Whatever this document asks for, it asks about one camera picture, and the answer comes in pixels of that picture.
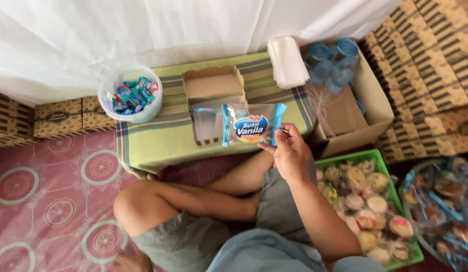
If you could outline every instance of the gray shorts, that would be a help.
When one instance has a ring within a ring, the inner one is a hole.
[[[306,168],[316,182],[313,159]],[[275,231],[285,238],[311,245],[287,182],[276,168],[264,173],[256,227]],[[165,272],[205,272],[221,246],[231,238],[224,223],[207,217],[195,217],[185,211],[133,241]]]

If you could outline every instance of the bowl of snacks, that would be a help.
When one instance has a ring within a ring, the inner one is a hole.
[[[468,161],[425,160],[399,193],[419,243],[454,271],[468,271]]]
[[[114,68],[98,88],[105,113],[118,121],[144,123],[162,108],[162,83],[149,68],[130,64]]]
[[[367,257],[393,270],[424,260],[376,149],[316,162],[317,186]]]

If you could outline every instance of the white curtain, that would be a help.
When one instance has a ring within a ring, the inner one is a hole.
[[[148,67],[362,38],[399,0],[0,0],[0,92],[26,104],[91,96],[113,66]]]

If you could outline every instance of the green striped tablecloth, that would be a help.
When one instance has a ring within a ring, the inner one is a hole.
[[[199,158],[244,153],[258,149],[239,143],[223,147],[220,142],[198,146],[193,138],[182,73],[212,66],[237,65],[244,77],[249,104],[284,103],[283,122],[294,123],[302,134],[315,126],[315,111],[303,87],[282,90],[273,80],[267,52],[152,69],[163,85],[162,110],[151,122],[133,124],[117,121],[116,145],[120,162],[130,173],[145,178],[146,172]]]

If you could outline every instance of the green plastic basket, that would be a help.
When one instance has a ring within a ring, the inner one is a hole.
[[[382,155],[380,154],[380,151],[378,149],[372,149],[368,151],[362,151],[362,152],[357,152],[353,154],[348,154],[344,156],[339,156],[335,158],[330,158],[330,159],[325,159],[321,161],[316,162],[316,166],[320,169],[325,171],[329,166],[335,165],[339,166],[342,162],[344,161],[353,161],[354,163],[360,163],[363,162],[364,160],[374,160],[375,162],[375,171],[385,174],[388,177],[390,177],[387,167],[385,166],[385,163],[383,162]],[[400,198],[397,195],[397,191],[395,190],[394,183],[392,180],[389,178],[389,184],[387,188],[385,189],[387,192],[387,197],[388,200],[394,203],[395,207],[397,208],[397,211],[399,214],[405,217],[404,213],[404,208],[402,206],[402,203],[400,202]],[[400,261],[390,261],[385,268],[388,270],[395,270],[399,269],[404,266],[408,266],[414,263],[418,263],[424,260],[424,255],[422,254],[422,251],[420,250],[419,244],[417,243],[417,238],[412,237],[410,240],[410,243],[412,245],[412,256],[411,259],[409,259],[406,262],[400,262]]]

